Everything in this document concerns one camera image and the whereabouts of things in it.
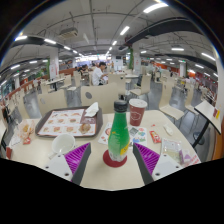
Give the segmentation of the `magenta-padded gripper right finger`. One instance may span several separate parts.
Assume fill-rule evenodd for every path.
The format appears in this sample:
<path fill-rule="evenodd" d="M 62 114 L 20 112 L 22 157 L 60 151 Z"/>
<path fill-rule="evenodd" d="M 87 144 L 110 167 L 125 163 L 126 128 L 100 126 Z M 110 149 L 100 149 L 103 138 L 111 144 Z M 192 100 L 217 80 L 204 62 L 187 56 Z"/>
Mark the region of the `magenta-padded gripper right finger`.
<path fill-rule="evenodd" d="M 138 143 L 133 144 L 133 154 L 145 185 L 182 169 L 182 166 L 169 155 L 159 155 Z"/>

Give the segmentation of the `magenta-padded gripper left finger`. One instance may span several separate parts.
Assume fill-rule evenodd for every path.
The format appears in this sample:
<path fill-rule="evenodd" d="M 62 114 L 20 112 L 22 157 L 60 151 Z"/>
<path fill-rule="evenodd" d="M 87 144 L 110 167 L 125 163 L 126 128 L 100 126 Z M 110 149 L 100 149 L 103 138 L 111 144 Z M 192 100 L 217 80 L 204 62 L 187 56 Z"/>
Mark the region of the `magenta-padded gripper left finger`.
<path fill-rule="evenodd" d="M 82 181 L 90 154 L 91 144 L 87 143 L 73 149 L 65 155 L 57 154 L 44 166 L 44 169 L 79 185 Z"/>

